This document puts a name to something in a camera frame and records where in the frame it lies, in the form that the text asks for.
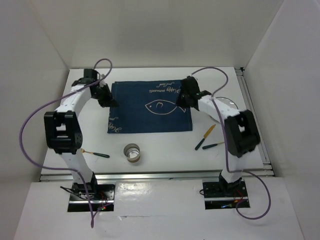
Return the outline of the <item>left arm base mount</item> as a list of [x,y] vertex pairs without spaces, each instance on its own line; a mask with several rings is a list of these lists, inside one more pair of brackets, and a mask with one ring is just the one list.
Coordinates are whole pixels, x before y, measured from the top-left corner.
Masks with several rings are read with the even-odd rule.
[[[62,186],[60,188],[69,194],[67,208],[67,211],[69,213],[80,213],[90,211],[88,199],[84,190],[78,190],[74,185],[70,188]],[[94,193],[93,191],[89,191],[89,198],[93,212],[96,212],[98,209],[100,212],[113,212],[115,207],[115,193],[115,183],[98,185],[96,193]]]

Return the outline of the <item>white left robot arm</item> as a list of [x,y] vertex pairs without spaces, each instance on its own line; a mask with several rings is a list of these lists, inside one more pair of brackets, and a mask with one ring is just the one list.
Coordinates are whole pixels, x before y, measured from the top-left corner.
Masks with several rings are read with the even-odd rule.
[[46,143],[70,169],[73,190],[92,200],[97,197],[99,187],[95,173],[81,151],[83,134],[78,116],[90,99],[97,100],[103,108],[118,107],[119,104],[95,69],[85,69],[83,77],[72,83],[70,93],[55,111],[44,114]]

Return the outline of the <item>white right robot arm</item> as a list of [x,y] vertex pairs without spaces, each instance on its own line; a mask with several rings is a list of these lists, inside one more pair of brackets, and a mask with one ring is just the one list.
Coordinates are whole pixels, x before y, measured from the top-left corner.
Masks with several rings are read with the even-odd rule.
[[240,111],[213,97],[210,92],[200,91],[196,78],[188,76],[180,81],[180,93],[176,105],[194,108],[220,122],[226,147],[226,167],[218,177],[218,190],[230,196],[242,180],[242,171],[261,138],[253,113]]

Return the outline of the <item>gold fork green handle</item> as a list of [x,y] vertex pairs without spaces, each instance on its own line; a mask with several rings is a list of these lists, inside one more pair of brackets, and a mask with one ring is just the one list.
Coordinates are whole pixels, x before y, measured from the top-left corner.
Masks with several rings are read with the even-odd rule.
[[86,154],[91,154],[91,155],[95,155],[101,158],[110,158],[110,156],[108,154],[104,154],[104,153],[99,153],[99,152],[92,152],[92,151],[86,151],[83,148],[80,149],[82,153],[86,153]]

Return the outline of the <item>white and brown cup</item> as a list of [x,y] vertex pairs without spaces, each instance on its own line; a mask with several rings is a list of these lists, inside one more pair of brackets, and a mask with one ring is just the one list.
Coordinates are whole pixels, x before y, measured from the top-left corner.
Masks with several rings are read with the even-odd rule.
[[136,163],[140,160],[140,147],[135,143],[126,145],[123,149],[123,154],[130,163]]

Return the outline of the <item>blue fish placemat cloth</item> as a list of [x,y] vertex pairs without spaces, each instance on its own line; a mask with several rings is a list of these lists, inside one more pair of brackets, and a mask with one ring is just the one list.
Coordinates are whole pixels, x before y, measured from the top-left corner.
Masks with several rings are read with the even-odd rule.
[[109,109],[109,134],[188,132],[191,110],[176,105],[180,80],[116,81],[111,93],[119,107]]

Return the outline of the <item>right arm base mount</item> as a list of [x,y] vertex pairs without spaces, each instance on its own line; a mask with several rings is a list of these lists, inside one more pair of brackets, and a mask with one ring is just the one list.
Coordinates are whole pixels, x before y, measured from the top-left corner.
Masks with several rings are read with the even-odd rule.
[[233,189],[222,191],[218,182],[203,182],[199,194],[204,197],[206,210],[250,208],[246,183],[241,181]]

